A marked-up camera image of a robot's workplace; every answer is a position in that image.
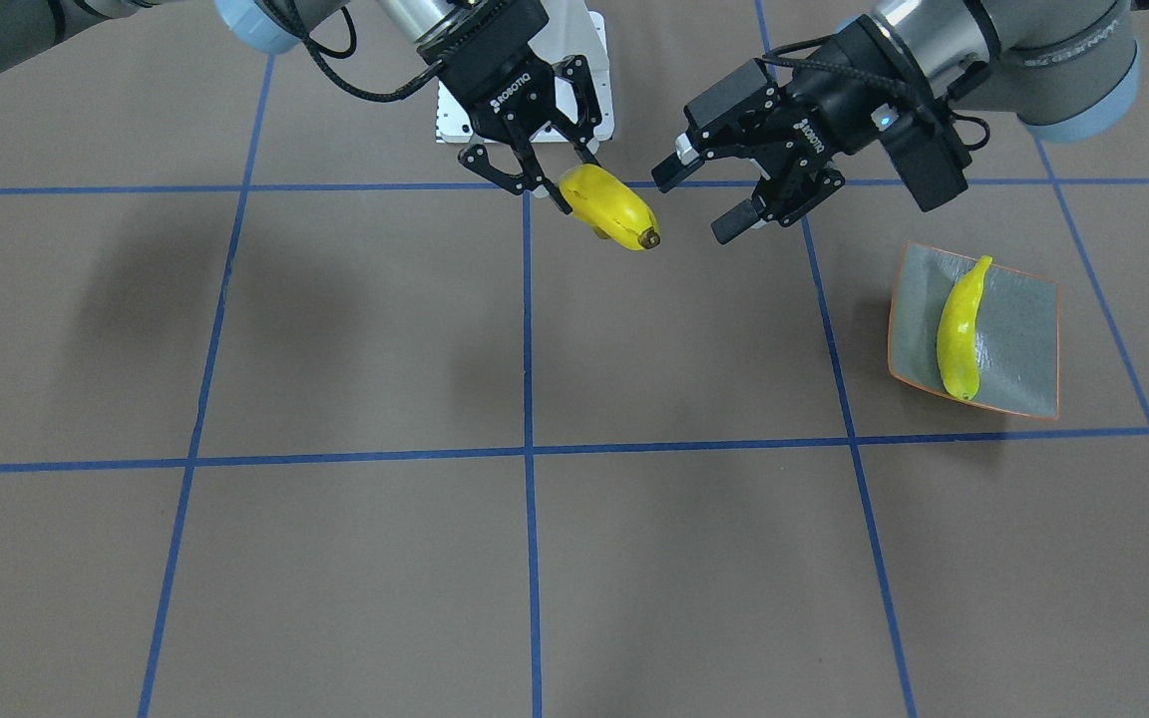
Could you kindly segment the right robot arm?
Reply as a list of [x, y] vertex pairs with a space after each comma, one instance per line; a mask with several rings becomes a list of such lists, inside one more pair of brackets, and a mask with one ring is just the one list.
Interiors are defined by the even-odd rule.
[[[0, 1], [0, 76], [160, 8], [159, 1]], [[465, 115], [460, 165], [506, 192], [538, 192], [572, 214], [574, 182], [601, 176], [609, 55], [583, 1], [381, 1], [380, 11], [421, 59], [419, 72], [391, 91], [365, 90], [336, 69], [357, 43], [348, 1], [215, 1], [213, 9], [250, 51], [304, 51], [356, 100], [392, 105], [434, 85]], [[333, 49], [316, 38], [327, 20], [344, 20], [350, 45]]]

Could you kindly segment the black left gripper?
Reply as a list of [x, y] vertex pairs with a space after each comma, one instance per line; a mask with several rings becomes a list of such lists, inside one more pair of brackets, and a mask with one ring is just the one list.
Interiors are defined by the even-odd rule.
[[920, 105], [920, 70], [877, 20], [788, 44], [746, 61], [683, 108], [687, 128], [673, 154], [651, 169], [668, 192], [720, 159], [751, 160], [761, 182], [711, 222], [725, 245], [751, 227], [792, 226], [842, 190], [830, 163], [879, 140], [871, 114], [881, 105]]

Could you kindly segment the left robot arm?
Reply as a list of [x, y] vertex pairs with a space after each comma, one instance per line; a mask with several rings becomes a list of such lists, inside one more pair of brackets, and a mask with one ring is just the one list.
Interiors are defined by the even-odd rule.
[[797, 223], [845, 185], [838, 155], [879, 142], [930, 213], [969, 186], [981, 142], [964, 141], [961, 122], [1008, 113], [1042, 142], [1080, 142], [1121, 119], [1141, 67], [1131, 13], [1129, 1], [880, 1], [694, 96], [653, 182], [668, 192], [711, 161], [751, 161], [751, 195], [711, 224], [726, 244]]

